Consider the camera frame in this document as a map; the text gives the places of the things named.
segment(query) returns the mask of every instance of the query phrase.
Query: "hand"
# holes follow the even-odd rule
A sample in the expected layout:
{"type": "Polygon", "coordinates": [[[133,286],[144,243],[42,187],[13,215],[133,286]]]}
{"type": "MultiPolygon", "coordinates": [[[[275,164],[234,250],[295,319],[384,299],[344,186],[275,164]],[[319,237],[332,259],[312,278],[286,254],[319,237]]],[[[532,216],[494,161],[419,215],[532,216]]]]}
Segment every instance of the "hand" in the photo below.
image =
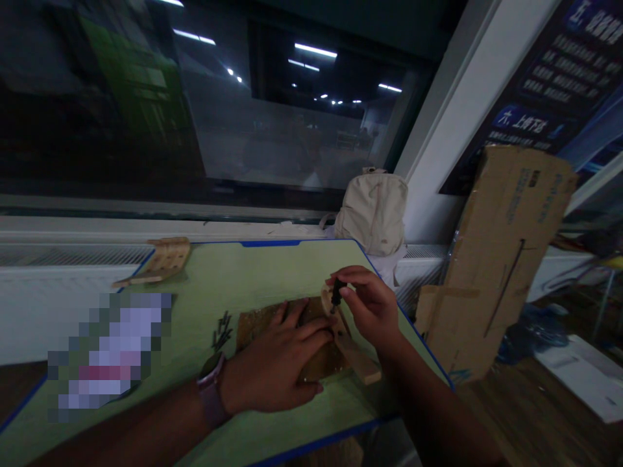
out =
{"type": "Polygon", "coordinates": [[[225,363],[219,391],[228,414],[293,409],[323,391],[320,383],[297,383],[303,366],[333,340],[325,329],[335,324],[335,318],[318,318],[297,328],[309,301],[299,300],[285,320],[287,302],[282,303],[268,329],[225,363]]]}
{"type": "Polygon", "coordinates": [[[336,278],[355,287],[356,292],[342,287],[339,293],[352,311],[357,329],[377,352],[385,352],[402,339],[396,296],[375,273],[363,266],[349,266],[331,274],[327,285],[333,286],[336,278]]]}

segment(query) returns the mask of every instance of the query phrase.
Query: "wooden craft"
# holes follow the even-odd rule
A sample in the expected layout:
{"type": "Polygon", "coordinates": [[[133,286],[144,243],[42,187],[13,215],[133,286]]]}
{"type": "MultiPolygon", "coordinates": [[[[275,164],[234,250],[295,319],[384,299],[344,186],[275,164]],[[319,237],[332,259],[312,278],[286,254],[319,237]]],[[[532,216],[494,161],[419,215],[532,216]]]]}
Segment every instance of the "wooden craft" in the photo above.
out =
{"type": "MultiPolygon", "coordinates": [[[[286,315],[296,302],[288,304],[286,315]]],[[[257,336],[259,336],[271,322],[280,304],[270,305],[262,309],[241,313],[238,321],[238,333],[236,335],[236,352],[246,348],[257,336]]],[[[320,297],[313,297],[300,316],[299,326],[309,321],[324,316],[324,309],[320,297]]],[[[300,382],[315,382],[350,368],[345,356],[340,352],[334,342],[324,345],[305,365],[299,375],[300,382]]]]}
{"type": "Polygon", "coordinates": [[[340,349],[346,360],[355,370],[361,382],[365,385],[376,383],[381,379],[381,371],[377,365],[365,355],[359,346],[350,338],[350,333],[344,322],[344,316],[339,306],[336,307],[337,313],[331,314],[333,304],[331,303],[332,290],[329,286],[324,285],[321,292],[321,302],[323,310],[327,316],[335,316],[337,323],[333,325],[334,342],[340,349]]]}
{"type": "Polygon", "coordinates": [[[160,282],[184,268],[190,253],[190,241],[186,237],[174,237],[160,240],[148,240],[156,250],[145,267],[145,271],[117,281],[112,287],[128,287],[130,284],[160,282]]]}

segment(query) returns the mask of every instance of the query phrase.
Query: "green table top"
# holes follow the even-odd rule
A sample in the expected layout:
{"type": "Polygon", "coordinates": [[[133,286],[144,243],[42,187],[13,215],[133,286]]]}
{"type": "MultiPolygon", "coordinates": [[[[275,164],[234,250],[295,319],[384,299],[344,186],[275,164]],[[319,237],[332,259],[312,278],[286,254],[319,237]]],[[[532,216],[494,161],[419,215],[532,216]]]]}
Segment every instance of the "green table top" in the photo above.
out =
{"type": "MultiPolygon", "coordinates": [[[[283,300],[317,296],[330,273],[348,265],[373,270],[352,240],[193,244],[182,273],[162,283],[133,285],[121,292],[176,294],[171,336],[164,337],[162,350],[154,353],[151,376],[129,397],[90,411],[73,424],[47,421],[51,391],[50,384],[44,383],[0,436],[0,464],[28,463],[80,431],[195,376],[212,354],[213,331],[225,310],[232,315],[230,326],[237,329],[240,313],[283,300]]],[[[357,331],[346,304],[343,310],[353,339],[378,361],[374,348],[357,331]]],[[[402,313],[399,326],[432,370],[447,382],[402,313]]],[[[233,335],[223,347],[227,357],[233,356],[235,347],[233,335]]],[[[368,429],[398,412],[384,379],[365,387],[348,370],[323,383],[324,392],[297,409],[274,414],[248,412],[235,417],[196,446],[180,464],[235,467],[283,462],[368,429]]]]}

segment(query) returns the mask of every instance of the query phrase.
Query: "screwdriver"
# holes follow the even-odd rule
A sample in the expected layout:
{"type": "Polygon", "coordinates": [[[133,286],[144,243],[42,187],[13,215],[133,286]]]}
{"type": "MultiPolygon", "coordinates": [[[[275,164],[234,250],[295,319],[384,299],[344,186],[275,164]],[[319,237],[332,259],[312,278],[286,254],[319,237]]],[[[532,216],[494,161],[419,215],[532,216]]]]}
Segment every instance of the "screwdriver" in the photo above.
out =
{"type": "Polygon", "coordinates": [[[346,282],[342,282],[340,279],[336,278],[336,282],[333,284],[333,295],[331,296],[331,303],[333,304],[331,307],[332,315],[335,314],[337,306],[342,302],[342,296],[339,294],[339,290],[346,286],[346,282]]]}

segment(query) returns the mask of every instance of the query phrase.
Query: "plastic bag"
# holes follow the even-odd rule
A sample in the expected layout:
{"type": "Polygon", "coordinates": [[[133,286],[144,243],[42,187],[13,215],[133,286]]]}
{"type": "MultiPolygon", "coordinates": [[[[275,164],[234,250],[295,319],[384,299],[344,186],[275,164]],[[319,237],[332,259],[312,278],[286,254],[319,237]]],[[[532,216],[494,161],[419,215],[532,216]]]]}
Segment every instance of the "plastic bag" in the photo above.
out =
{"type": "Polygon", "coordinates": [[[559,315],[559,308],[553,306],[541,309],[531,304],[524,305],[519,321],[506,330],[497,360],[515,365],[521,359],[549,347],[566,347],[569,339],[556,318],[559,315]]]}

